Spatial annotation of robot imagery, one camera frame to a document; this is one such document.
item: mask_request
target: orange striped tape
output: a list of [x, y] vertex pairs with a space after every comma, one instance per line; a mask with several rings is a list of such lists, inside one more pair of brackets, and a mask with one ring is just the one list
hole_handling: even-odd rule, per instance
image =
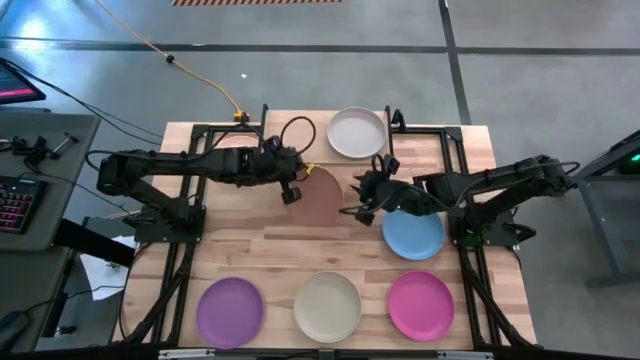
[[342, 0], [172, 0], [173, 6], [336, 3]]

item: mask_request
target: white paper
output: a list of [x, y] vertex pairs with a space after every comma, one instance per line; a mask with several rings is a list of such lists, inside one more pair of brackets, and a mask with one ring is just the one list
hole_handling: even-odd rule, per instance
[[[118, 236], [112, 240], [131, 248], [135, 247], [133, 236]], [[115, 267], [109, 266], [107, 261], [87, 254], [80, 255], [80, 259], [82, 260], [82, 265], [84, 265], [84, 269], [87, 272], [87, 278], [89, 279], [91, 289], [97, 289], [100, 286], [120, 286], [120, 288], [103, 287], [94, 291], [92, 293], [93, 301], [106, 299], [124, 289], [129, 268], [119, 265]]]

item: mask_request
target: blue plate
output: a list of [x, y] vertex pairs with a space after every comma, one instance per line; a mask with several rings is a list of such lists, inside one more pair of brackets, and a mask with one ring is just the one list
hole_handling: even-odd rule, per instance
[[385, 214], [382, 235], [396, 254], [409, 260], [424, 260], [444, 244], [444, 225], [438, 214], [414, 216], [396, 210]]

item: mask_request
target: gray floor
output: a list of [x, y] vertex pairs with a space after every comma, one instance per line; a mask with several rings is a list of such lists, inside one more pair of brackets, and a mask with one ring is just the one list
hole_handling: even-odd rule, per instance
[[[104, 1], [156, 42], [445, 44], [436, 0], [208, 8], [172, 8], [160, 0]], [[449, 0], [449, 11], [459, 46], [640, 47], [640, 2], [633, 0]], [[88, 0], [15, 1], [0, 21], [0, 35], [134, 40]], [[43, 50], [26, 43], [23, 49], [2, 49], [0, 56], [155, 132], [163, 132], [168, 121], [227, 120], [232, 110], [214, 89], [171, 69], [151, 52]], [[264, 102], [283, 109], [391, 105], [412, 123], [460, 123], [446, 54], [176, 56], [227, 88], [252, 114], [259, 114]], [[587, 163], [640, 127], [640, 56], [461, 55], [460, 68], [471, 121], [489, 126], [499, 164], [540, 153]], [[32, 106], [83, 112], [68, 99], [50, 91], [47, 95], [44, 104]], [[94, 148], [151, 147], [102, 124]], [[90, 169], [80, 177], [86, 186], [95, 180]], [[637, 191], [630, 190], [627, 199], [633, 195]], [[137, 206], [121, 201], [131, 209]], [[77, 190], [67, 216], [79, 220], [114, 212]], [[539, 343], [640, 357], [640, 285], [598, 291], [584, 285], [586, 279], [607, 275], [607, 267], [578, 193], [531, 200], [520, 208], [517, 220], [538, 230], [537, 237], [523, 244], [521, 256]], [[92, 309], [112, 311], [107, 305]], [[112, 318], [95, 319], [84, 330], [80, 326], [90, 333], [78, 335], [86, 336], [86, 345], [103, 343], [111, 331]]]

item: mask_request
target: pink plate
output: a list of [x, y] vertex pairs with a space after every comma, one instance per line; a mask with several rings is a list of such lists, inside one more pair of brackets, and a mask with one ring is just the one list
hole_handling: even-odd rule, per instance
[[453, 297], [447, 285], [427, 271], [400, 275], [391, 285], [387, 307], [398, 330], [418, 341], [441, 338], [453, 323]]

